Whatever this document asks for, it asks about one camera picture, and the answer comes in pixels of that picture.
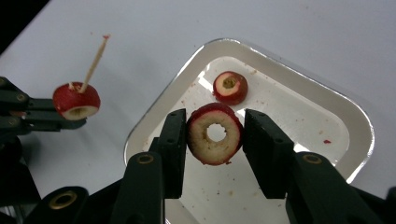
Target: metal bolt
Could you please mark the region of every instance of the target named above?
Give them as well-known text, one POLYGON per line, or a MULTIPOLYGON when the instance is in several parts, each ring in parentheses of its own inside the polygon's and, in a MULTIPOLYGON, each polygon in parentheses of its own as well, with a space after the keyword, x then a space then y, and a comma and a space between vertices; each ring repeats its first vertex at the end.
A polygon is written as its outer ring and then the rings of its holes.
POLYGON ((309 163, 312 163, 312 164, 321 164, 322 163, 321 158, 317 157, 314 154, 303 155, 303 159, 309 163))
POLYGON ((137 162, 140 164, 149 164, 154 161, 154 157, 148 154, 141 155, 137 158, 137 162))
POLYGON ((11 119, 8 120, 8 124, 11 125, 11 126, 17 126, 18 125, 18 120, 14 119, 14 118, 11 118, 11 119))
POLYGON ((63 209, 72 204, 76 198, 77 194, 72 190, 68 190, 53 197, 49 201, 49 207, 53 210, 63 209))
POLYGON ((22 101, 25 101, 25 100, 26 100, 26 97, 25 97, 24 94, 18 94, 18 95, 17 95, 17 100, 22 102, 22 101))

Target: toothpick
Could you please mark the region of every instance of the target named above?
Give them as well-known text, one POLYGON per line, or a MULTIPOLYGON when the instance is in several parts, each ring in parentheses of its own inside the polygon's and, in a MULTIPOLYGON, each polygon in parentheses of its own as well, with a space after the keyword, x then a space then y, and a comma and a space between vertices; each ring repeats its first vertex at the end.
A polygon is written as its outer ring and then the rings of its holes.
POLYGON ((90 69, 88 70, 87 75, 85 76, 85 80, 84 83, 81 86, 81 89, 78 91, 79 93, 83 93, 85 90, 87 90, 88 87, 88 82, 90 81, 93 72, 96 68, 96 66, 99 64, 100 59, 102 58, 103 52, 105 51, 105 47, 106 47, 106 42, 107 40, 110 38, 110 35, 104 35, 103 36, 103 43, 102 45, 99 47, 99 50, 96 53, 95 59, 93 60, 90 69))

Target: hole in radish slice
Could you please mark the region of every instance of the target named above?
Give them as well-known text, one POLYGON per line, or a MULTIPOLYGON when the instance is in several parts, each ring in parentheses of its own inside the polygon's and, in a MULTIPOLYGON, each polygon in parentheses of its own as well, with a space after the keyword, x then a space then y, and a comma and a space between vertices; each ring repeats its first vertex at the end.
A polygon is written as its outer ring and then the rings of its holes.
POLYGON ((214 142, 219 142, 225 138, 225 129, 219 124, 211 124, 207 128, 207 136, 214 142))
POLYGON ((225 89, 232 89, 235 86, 236 79, 234 77, 227 77, 223 81, 223 87, 225 89))

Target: white table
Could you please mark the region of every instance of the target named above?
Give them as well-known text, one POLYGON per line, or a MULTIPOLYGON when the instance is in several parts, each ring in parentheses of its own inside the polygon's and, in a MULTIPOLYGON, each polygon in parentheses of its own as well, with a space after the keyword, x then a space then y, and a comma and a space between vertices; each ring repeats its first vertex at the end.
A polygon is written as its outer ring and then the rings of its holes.
POLYGON ((75 131, 21 138, 41 196, 90 193, 120 179, 126 138, 204 43, 248 41, 316 74, 358 103, 375 149, 352 185, 384 198, 396 186, 396 4, 392 1, 51 1, 1 55, 1 76, 35 98, 83 80, 111 34, 91 84, 100 112, 75 131))

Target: white tray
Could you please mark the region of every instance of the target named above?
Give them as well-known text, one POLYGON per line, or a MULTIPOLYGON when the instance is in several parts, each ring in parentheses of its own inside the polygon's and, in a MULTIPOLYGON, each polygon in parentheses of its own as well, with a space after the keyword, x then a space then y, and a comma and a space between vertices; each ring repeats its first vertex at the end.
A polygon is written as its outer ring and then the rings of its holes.
MULTIPOLYGON (((245 108, 266 113, 295 142, 295 151, 325 156, 348 183, 372 154, 373 127, 354 102, 268 54, 218 39, 193 54, 134 127, 125 145, 125 163, 149 149, 169 112, 186 108, 188 118, 193 110, 216 102, 212 83, 227 70, 244 75, 249 86, 247 99, 232 106, 242 123, 245 108)), ((231 162, 202 165, 188 150, 183 195, 166 204, 169 222, 289 223, 284 200, 265 199, 242 149, 231 162)))

